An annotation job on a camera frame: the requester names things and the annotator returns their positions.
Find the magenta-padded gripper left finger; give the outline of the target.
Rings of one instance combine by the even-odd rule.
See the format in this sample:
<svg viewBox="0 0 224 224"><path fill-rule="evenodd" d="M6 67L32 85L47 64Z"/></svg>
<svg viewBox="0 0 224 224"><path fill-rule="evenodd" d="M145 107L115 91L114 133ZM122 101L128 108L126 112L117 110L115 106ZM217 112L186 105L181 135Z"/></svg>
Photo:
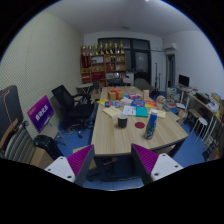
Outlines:
<svg viewBox="0 0 224 224"><path fill-rule="evenodd" d="M94 146L89 145L69 157L58 157L46 168L46 171L82 186L94 156Z"/></svg>

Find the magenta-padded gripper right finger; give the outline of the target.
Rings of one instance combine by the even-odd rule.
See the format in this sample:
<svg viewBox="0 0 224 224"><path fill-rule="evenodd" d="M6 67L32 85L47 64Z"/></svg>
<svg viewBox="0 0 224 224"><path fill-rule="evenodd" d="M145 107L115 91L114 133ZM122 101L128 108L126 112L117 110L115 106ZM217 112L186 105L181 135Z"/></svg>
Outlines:
<svg viewBox="0 0 224 224"><path fill-rule="evenodd" d="M160 155L140 145L131 144L131 154L144 185L182 169L182 166L168 154Z"/></svg>

